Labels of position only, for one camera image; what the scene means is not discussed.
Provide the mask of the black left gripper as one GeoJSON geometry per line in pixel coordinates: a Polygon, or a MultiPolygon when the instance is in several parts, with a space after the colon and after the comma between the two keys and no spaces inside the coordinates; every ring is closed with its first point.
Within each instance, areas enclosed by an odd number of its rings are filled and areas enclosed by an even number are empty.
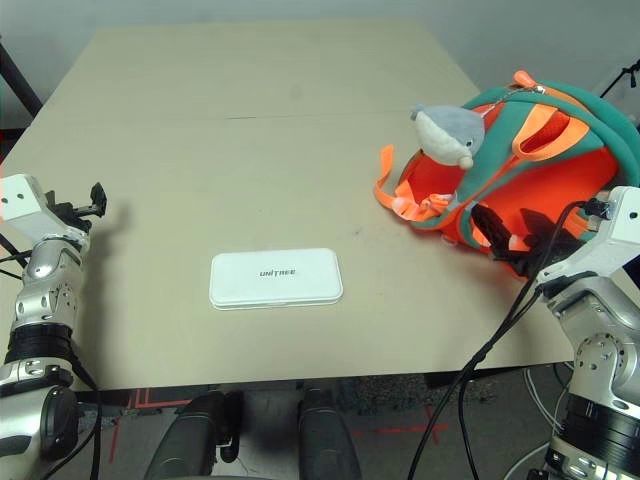
{"type": "Polygon", "coordinates": [[[85,234],[90,232],[92,223],[90,220],[84,220],[84,217],[96,216],[101,218],[105,215],[107,209],[107,196],[99,182],[91,188],[91,204],[89,206],[74,207],[71,202],[57,203],[54,190],[46,192],[45,199],[48,209],[59,220],[66,226],[73,227],[85,234]]]}

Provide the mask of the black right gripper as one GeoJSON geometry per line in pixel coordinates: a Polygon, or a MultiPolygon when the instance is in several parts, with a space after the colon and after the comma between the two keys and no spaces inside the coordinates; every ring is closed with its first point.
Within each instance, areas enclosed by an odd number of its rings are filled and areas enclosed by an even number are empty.
{"type": "Polygon", "coordinates": [[[474,226],[488,242],[492,259],[505,263],[518,277],[536,277],[539,269],[566,259],[585,244],[564,227],[556,230],[556,223],[541,212],[525,208],[520,212],[526,235],[524,246],[517,250],[510,246],[511,232],[492,209],[476,204],[471,210],[474,226]]]}

